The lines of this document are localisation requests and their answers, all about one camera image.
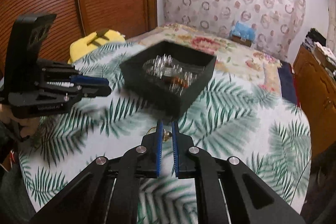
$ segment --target human hand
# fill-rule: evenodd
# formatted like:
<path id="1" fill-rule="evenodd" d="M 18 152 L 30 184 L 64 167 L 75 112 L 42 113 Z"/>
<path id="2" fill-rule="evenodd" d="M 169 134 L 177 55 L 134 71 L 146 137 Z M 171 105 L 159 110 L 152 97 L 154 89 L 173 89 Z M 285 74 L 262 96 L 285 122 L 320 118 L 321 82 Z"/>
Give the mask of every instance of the human hand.
<path id="1" fill-rule="evenodd" d="M 34 135 L 40 123 L 40 117 L 18 119 L 14 117 L 10 106 L 0 104 L 0 121 L 9 124 L 11 120 L 18 122 L 23 128 L 20 130 L 22 138 Z"/>

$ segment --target person's leg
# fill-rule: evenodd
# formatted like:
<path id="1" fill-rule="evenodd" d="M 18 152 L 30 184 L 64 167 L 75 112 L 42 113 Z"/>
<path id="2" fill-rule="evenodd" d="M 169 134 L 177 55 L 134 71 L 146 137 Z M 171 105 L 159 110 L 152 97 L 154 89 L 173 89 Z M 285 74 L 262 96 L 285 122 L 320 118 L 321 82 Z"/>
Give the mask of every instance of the person's leg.
<path id="1" fill-rule="evenodd" d="M 14 164 L 0 181 L 0 219 L 6 224 L 26 224 L 36 214 L 22 180 L 20 167 Z"/>

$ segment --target person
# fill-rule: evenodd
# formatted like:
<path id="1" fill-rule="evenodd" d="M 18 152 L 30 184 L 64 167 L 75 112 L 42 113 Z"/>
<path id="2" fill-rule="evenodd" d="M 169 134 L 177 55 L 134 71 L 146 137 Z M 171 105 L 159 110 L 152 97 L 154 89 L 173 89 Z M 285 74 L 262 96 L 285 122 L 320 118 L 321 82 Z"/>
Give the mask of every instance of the person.
<path id="1" fill-rule="evenodd" d="M 10 149 L 15 149 L 15 144 L 8 137 L 11 120 L 18 122 L 22 128 L 20 136 L 25 138 L 33 135 L 39 126 L 40 118 L 17 119 L 9 106 L 0 104 L 0 163 L 8 155 Z M 20 166 L 13 164 L 11 170 L 0 166 L 0 222 L 5 224 L 28 223 L 35 214 L 35 209 L 30 202 L 24 185 Z"/>

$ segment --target red flower print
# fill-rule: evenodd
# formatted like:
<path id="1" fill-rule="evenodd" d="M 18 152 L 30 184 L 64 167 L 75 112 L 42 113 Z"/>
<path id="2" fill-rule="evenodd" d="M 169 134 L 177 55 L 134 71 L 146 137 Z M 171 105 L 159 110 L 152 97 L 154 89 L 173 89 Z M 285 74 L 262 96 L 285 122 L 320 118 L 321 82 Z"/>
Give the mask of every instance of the red flower print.
<path id="1" fill-rule="evenodd" d="M 193 48 L 209 54 L 215 54 L 220 47 L 218 42 L 206 37 L 195 37 L 190 44 Z"/>

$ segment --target dark blue fabric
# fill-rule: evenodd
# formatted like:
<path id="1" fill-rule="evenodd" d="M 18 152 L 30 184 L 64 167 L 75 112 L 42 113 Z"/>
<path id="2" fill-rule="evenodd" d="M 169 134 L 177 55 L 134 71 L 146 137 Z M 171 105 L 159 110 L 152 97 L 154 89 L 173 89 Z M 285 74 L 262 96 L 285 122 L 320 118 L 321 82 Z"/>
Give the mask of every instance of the dark blue fabric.
<path id="1" fill-rule="evenodd" d="M 281 61 L 281 64 L 282 67 L 278 68 L 278 73 L 280 77 L 282 97 L 293 104 L 297 104 L 291 65 L 284 61 Z"/>

